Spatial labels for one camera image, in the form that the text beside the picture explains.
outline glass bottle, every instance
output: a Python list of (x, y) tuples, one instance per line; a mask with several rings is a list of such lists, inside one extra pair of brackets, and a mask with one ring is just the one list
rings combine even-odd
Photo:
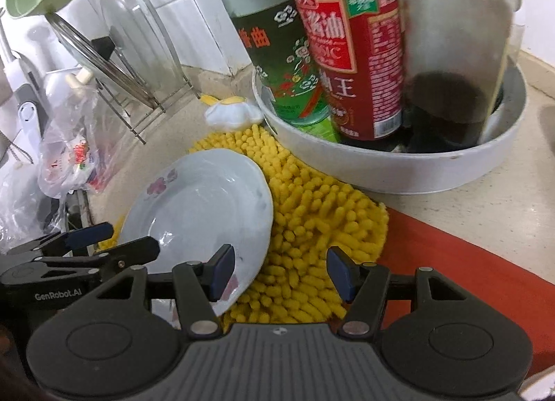
[(399, 0), (295, 1), (342, 142), (393, 150), (402, 117)]
[(263, 83), (274, 110), (293, 126), (329, 116), (317, 67), (294, 0), (222, 0)]
[(476, 146), (500, 92), (516, 0), (403, 0), (409, 152)]

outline white plate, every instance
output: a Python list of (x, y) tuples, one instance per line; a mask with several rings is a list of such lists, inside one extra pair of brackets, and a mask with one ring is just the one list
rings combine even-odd
[(555, 396), (555, 367), (548, 368), (524, 381), (520, 389), (520, 396), (526, 401)]
[(223, 244), (233, 245), (235, 271), (213, 304), (219, 316), (262, 267), (273, 217), (270, 189), (256, 163), (231, 150), (205, 150), (176, 161), (140, 194), (119, 242), (147, 235), (158, 240), (160, 256), (146, 265), (149, 273), (208, 261)]

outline bottle label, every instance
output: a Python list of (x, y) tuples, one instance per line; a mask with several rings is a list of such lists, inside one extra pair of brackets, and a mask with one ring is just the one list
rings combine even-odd
[(231, 21), (263, 83), (274, 94), (276, 114), (289, 122), (322, 114), (327, 108), (324, 90), (295, 1)]
[(336, 126), (356, 140), (401, 125), (399, 0), (295, 0)]

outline yellow sponge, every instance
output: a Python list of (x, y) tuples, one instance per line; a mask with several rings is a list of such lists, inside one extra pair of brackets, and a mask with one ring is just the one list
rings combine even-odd
[(123, 221), (126, 219), (125, 216), (120, 216), (118, 221), (114, 224), (114, 234), (112, 237), (106, 241), (102, 241), (98, 243), (98, 252), (114, 248), (118, 245), (119, 234), (121, 232), (121, 228), (123, 227)]
[(342, 248), (356, 263), (376, 261), (389, 216), (361, 191), (307, 166), (258, 125), (212, 133), (190, 153), (225, 148), (260, 166), (274, 200), (274, 226), (260, 276), (223, 316), (232, 323), (317, 323), (346, 310), (325, 270), (328, 247)]

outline plastic bag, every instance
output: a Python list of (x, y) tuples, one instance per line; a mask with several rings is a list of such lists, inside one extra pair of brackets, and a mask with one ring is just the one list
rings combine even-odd
[(40, 145), (39, 186), (60, 199), (73, 190), (101, 193), (124, 163), (130, 133), (96, 89), (73, 90), (54, 109)]
[(41, 192), (37, 175), (37, 165), (16, 164), (0, 185), (0, 254), (64, 230), (63, 202)]

